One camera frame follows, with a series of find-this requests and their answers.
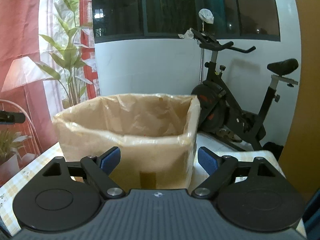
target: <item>gray ribbed panel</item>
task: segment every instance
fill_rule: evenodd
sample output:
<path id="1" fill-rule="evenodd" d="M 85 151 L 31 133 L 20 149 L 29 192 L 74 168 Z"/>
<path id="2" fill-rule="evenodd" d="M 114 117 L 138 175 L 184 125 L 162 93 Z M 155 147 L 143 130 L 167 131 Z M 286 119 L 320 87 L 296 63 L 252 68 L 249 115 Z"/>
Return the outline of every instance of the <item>gray ribbed panel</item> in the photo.
<path id="1" fill-rule="evenodd" d="M 154 193 L 161 192 L 161 197 Z M 132 190 L 105 203 L 86 225 L 69 232 L 40 234 L 22 230 L 14 240 L 301 240 L 294 229 L 261 234 L 225 221 L 207 200 L 186 190 Z"/>

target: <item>black saddle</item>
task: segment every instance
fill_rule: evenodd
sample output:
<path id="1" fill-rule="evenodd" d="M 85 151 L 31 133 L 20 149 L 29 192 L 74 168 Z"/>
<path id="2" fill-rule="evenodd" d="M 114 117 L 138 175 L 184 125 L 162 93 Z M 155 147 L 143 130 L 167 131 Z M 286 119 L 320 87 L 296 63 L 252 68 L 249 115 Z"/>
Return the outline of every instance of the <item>black saddle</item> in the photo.
<path id="1" fill-rule="evenodd" d="M 279 76 L 284 76 L 292 73 L 298 67 L 298 61 L 295 58 L 290 58 L 284 61 L 270 63 L 268 64 L 267 69 Z"/>

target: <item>red decal on flywheel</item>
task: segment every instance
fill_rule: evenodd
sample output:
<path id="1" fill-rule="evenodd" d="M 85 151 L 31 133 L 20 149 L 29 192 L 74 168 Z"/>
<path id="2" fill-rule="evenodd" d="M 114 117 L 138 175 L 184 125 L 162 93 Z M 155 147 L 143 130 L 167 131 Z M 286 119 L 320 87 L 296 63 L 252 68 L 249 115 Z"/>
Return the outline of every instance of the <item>red decal on flywheel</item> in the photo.
<path id="1" fill-rule="evenodd" d="M 207 99 L 207 97 L 206 97 L 206 96 L 204 96 L 204 95 L 199 95 L 199 97 L 200 97 L 202 100 L 204 100 L 204 101 L 208 102 L 208 99 Z"/>
<path id="2" fill-rule="evenodd" d="M 207 118 L 211 121 L 213 117 L 214 117 L 214 114 L 210 114 Z"/>

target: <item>tiled floor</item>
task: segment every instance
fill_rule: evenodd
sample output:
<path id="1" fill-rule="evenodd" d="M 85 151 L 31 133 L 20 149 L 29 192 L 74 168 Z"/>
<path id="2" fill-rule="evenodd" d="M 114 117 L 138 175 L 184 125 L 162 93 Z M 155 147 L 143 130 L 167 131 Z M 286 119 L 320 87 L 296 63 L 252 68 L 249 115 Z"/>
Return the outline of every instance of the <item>tiled floor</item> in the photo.
<path id="1" fill-rule="evenodd" d="M 207 147 L 212 152 L 234 152 L 233 148 L 224 145 L 222 142 L 210 137 L 205 133 L 197 134 L 197 151 L 201 146 Z"/>

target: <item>table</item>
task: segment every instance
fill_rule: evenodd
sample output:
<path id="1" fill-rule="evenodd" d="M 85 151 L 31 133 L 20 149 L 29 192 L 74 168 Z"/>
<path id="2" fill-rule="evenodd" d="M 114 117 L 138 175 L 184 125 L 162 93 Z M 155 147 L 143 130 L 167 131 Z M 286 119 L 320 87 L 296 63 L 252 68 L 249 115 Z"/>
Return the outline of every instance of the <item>table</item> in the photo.
<path id="1" fill-rule="evenodd" d="M 271 152 L 268 151 L 258 151 L 258 152 L 216 152 L 218 156 L 231 155 L 236 157 L 239 161 L 252 162 L 254 157 L 262 156 L 266 158 L 279 172 L 282 172 L 278 162 L 274 158 Z M 6 184 L 0 188 L 0 217 L 2 218 L 4 224 L 9 230 L 11 235 L 15 235 L 20 231 L 20 226 L 12 210 L 12 202 L 15 195 L 30 181 L 35 174 L 37 174 L 47 163 L 49 163 L 52 158 L 56 156 L 63 156 L 59 143 L 56 143 L 50 149 L 41 154 L 18 174 L 13 176 Z M 191 192 L 199 184 L 201 184 L 209 175 L 198 163 L 198 157 L 196 153 L 196 158 L 194 161 L 194 168 L 191 177 L 191 183 L 188 191 Z M 245 178 L 237 178 L 237 181 L 241 181 Z M 297 231 L 300 232 L 304 237 L 306 237 L 306 232 L 302 223 L 300 221 Z"/>

